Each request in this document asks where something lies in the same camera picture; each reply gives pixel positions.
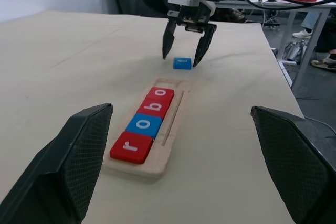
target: red letter tile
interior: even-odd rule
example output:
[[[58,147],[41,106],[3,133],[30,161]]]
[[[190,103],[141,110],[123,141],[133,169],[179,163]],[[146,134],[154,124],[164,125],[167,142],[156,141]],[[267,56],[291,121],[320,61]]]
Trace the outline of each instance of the red letter tile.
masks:
[[[168,102],[146,99],[139,107],[137,113],[157,116],[161,119],[164,119],[164,116],[166,115],[168,108],[169,108]]]
[[[123,132],[110,151],[110,157],[135,164],[143,164],[152,146],[150,136]]]
[[[146,99],[157,100],[171,103],[174,96],[174,90],[152,87],[146,96]]]

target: white shoe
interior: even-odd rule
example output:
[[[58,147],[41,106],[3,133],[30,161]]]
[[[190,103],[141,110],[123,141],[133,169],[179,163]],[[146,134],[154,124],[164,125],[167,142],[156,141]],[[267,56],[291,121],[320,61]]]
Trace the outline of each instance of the white shoe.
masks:
[[[302,30],[298,33],[294,33],[293,37],[295,38],[302,38],[302,39],[310,39],[313,32],[309,33],[306,30]]]
[[[318,68],[325,68],[329,70],[336,70],[336,60],[332,60],[329,57],[323,60],[312,60],[311,64]]]

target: wooden tray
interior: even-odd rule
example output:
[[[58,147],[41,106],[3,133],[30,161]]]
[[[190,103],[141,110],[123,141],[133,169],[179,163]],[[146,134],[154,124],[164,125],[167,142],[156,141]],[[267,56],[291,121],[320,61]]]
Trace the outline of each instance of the wooden tray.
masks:
[[[110,150],[112,146],[118,140],[121,133],[124,132],[152,87],[173,89],[174,97],[148,153],[147,159],[143,164],[138,165],[111,158]],[[182,80],[155,80],[135,103],[129,115],[120,124],[117,133],[108,139],[109,144],[107,144],[107,148],[105,149],[102,169],[106,171],[117,170],[149,178],[161,177],[167,167],[168,158],[177,136],[177,129],[186,109],[190,88],[190,83]]]

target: beige table surface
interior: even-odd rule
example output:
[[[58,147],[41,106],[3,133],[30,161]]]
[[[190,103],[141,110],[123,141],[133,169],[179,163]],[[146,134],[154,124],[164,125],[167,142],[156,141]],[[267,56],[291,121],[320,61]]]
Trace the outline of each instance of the beige table surface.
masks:
[[[174,70],[200,37],[167,20],[45,12],[0,24],[0,200],[74,113],[114,106],[111,136],[156,77],[193,81],[166,174],[101,172],[84,223],[293,223],[267,172],[253,105],[302,116],[259,24],[218,24],[193,70]]]

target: blue letter tile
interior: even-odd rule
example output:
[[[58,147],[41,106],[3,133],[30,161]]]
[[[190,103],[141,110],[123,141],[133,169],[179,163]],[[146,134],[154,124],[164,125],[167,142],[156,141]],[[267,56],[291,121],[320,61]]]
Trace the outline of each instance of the blue letter tile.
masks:
[[[174,58],[174,69],[191,69],[190,58]]]
[[[126,131],[156,138],[162,119],[157,116],[135,114]]]

